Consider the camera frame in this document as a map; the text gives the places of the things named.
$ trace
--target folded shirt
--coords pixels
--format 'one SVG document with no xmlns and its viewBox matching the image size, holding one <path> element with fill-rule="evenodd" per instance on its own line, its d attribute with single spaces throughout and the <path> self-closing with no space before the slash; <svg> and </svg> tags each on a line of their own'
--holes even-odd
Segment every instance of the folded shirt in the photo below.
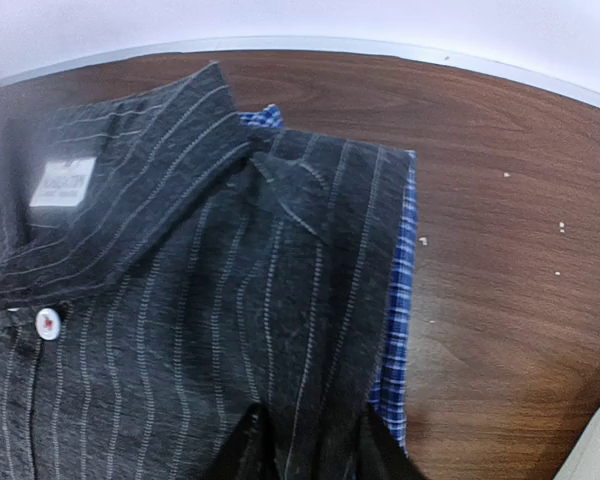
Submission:
<svg viewBox="0 0 600 480">
<path fill-rule="evenodd" d="M 411 162 L 244 126 L 215 64 L 11 124 L 0 478 L 199 478 L 254 403 L 281 477 L 351 478 Z"/>
<path fill-rule="evenodd" d="M 284 128 L 282 112 L 269 105 L 260 112 L 241 113 L 245 125 Z M 409 317 L 411 315 L 411 286 L 415 264 L 416 228 L 418 209 L 416 203 L 416 155 L 410 151 L 411 162 L 405 188 L 402 220 L 393 259 L 387 338 L 382 364 L 373 383 L 369 402 L 384 420 L 393 437 L 406 449 L 407 416 L 405 389 L 407 380 L 407 344 Z"/>
</svg>

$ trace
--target white button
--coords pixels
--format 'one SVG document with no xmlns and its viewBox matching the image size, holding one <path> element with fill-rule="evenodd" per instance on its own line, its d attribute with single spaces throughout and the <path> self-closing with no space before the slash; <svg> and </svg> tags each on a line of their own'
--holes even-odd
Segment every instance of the white button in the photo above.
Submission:
<svg viewBox="0 0 600 480">
<path fill-rule="evenodd" d="M 55 340 L 60 336 L 60 315 L 52 308 L 43 308 L 36 315 L 36 330 L 44 340 Z"/>
</svg>

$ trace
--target wooden table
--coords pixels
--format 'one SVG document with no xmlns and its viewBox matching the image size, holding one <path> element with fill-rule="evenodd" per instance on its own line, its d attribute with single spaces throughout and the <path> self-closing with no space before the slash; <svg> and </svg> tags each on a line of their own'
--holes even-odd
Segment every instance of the wooden table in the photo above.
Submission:
<svg viewBox="0 0 600 480">
<path fill-rule="evenodd" d="M 413 292 L 410 453 L 434 480 L 553 478 L 600 405 L 600 110 L 394 58 L 232 52 L 7 87 L 0 116 L 129 95 L 209 59 L 241 109 L 275 102 L 291 128 L 418 151 L 428 246 Z"/>
</svg>

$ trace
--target shirt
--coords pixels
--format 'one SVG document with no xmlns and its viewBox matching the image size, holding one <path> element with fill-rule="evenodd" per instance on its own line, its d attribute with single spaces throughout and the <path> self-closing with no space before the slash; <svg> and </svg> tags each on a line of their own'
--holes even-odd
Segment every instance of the shirt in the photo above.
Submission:
<svg viewBox="0 0 600 480">
<path fill-rule="evenodd" d="M 282 112 L 276 105 L 269 105 L 260 112 L 241 113 L 246 125 L 284 128 Z M 409 317 L 411 315 L 411 286 L 415 264 L 415 241 L 418 223 L 416 203 L 416 155 L 409 152 L 409 176 L 405 190 L 402 220 L 393 258 L 389 310 L 387 314 L 387 338 L 382 363 L 371 390 L 369 402 L 381 416 L 393 437 L 406 448 L 406 380 Z"/>
<path fill-rule="evenodd" d="M 91 157 L 76 208 L 28 207 L 49 161 Z M 282 478 L 349 478 L 410 161 L 245 127 L 215 64 L 10 125 L 0 478 L 198 478 L 254 402 Z"/>
</svg>

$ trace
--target white tag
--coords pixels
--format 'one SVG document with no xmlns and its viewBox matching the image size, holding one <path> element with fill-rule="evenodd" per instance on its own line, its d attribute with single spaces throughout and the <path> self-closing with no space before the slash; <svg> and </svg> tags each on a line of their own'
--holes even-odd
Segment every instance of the white tag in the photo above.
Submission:
<svg viewBox="0 0 600 480">
<path fill-rule="evenodd" d="M 30 207 L 76 207 L 84 200 L 96 158 L 49 161 Z"/>
</svg>

